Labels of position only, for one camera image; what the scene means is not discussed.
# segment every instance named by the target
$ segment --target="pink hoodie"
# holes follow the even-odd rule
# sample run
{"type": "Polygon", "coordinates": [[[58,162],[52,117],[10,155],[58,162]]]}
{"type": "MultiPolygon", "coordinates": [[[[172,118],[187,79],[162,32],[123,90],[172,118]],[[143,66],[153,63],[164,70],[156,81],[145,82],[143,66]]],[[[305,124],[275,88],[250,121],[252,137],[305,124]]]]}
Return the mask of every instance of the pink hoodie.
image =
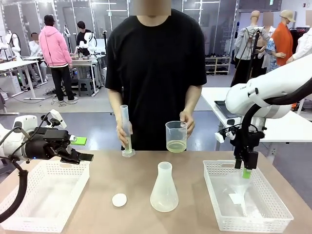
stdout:
{"type": "Polygon", "coordinates": [[[72,64],[63,35],[52,26],[45,26],[39,35],[39,45],[49,66],[72,64]]]}

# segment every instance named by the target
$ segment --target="gray floor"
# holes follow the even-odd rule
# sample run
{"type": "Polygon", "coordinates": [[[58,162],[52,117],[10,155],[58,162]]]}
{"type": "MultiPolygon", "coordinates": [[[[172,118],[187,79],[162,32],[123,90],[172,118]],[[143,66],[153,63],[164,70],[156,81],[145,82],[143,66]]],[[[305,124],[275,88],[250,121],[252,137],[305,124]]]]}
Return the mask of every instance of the gray floor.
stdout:
{"type": "MultiPolygon", "coordinates": [[[[116,136],[115,117],[110,113],[63,113],[70,134],[87,137],[86,146],[75,146],[85,150],[119,150],[120,143],[116,136]]],[[[15,116],[0,116],[5,128],[11,128],[15,116]]],[[[213,151],[215,149],[214,133],[217,131],[218,119],[212,111],[194,112],[196,128],[188,140],[189,151],[213,151]]],[[[268,146],[261,144],[258,151],[267,154],[268,146]]],[[[221,150],[231,151],[229,141],[221,145],[221,150]]],[[[297,190],[305,202],[312,207],[312,144],[281,144],[274,161],[274,166],[297,190]]]]}
{"type": "MultiPolygon", "coordinates": [[[[207,84],[204,87],[229,87],[232,81],[233,75],[229,76],[207,76],[207,84]]],[[[47,113],[51,109],[55,109],[60,113],[78,113],[78,112],[112,112],[112,108],[109,104],[107,90],[105,88],[100,91],[94,97],[79,97],[77,104],[65,104],[65,106],[59,106],[57,102],[53,102],[54,96],[45,96],[47,90],[54,87],[52,78],[49,78],[47,84],[35,89],[35,95],[37,98],[46,98],[44,101],[38,100],[23,100],[31,96],[30,91],[10,98],[6,102],[8,112],[20,112],[20,113],[47,113]]],[[[210,111],[209,105],[206,101],[200,97],[198,104],[195,108],[197,111],[210,111]]]]}

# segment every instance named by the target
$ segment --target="orange shirt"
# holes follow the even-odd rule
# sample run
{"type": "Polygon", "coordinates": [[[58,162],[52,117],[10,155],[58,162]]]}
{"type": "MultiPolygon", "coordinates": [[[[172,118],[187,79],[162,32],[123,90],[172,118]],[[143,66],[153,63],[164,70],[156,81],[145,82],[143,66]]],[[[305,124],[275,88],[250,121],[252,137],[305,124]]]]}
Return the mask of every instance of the orange shirt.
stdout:
{"type": "Polygon", "coordinates": [[[272,38],[276,46],[276,51],[286,54],[285,58],[277,58],[277,65],[283,66],[286,64],[287,60],[293,56],[293,37],[288,27],[283,23],[279,23],[272,38]]]}

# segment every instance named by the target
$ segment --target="white bottle cap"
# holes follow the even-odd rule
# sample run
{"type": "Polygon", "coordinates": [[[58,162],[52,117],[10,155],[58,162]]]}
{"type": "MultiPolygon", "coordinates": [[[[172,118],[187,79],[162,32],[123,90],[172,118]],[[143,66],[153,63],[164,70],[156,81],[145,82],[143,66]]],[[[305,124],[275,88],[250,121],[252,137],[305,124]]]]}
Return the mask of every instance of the white bottle cap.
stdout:
{"type": "Polygon", "coordinates": [[[116,194],[112,198],[113,205],[122,207],[127,203],[127,196],[125,194],[116,194]]]}

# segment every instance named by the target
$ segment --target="black t-shirt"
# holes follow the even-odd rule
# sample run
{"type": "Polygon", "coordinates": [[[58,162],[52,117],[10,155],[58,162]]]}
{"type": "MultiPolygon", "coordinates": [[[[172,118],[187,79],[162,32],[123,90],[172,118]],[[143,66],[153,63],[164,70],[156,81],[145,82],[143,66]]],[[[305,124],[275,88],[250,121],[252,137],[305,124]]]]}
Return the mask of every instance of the black t-shirt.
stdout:
{"type": "MultiPolygon", "coordinates": [[[[91,33],[91,31],[89,29],[86,29],[84,33],[82,33],[82,32],[78,33],[78,35],[77,35],[77,46],[80,44],[81,41],[83,41],[84,43],[87,43],[87,41],[84,39],[85,33],[91,33]]],[[[88,49],[86,49],[86,48],[82,49],[82,54],[85,56],[90,55],[88,49]]]]}
{"type": "Polygon", "coordinates": [[[110,35],[106,88],[122,92],[135,150],[165,150],[165,123],[179,120],[190,85],[206,83],[204,36],[198,23],[172,9],[156,27],[130,16],[110,35]]]}

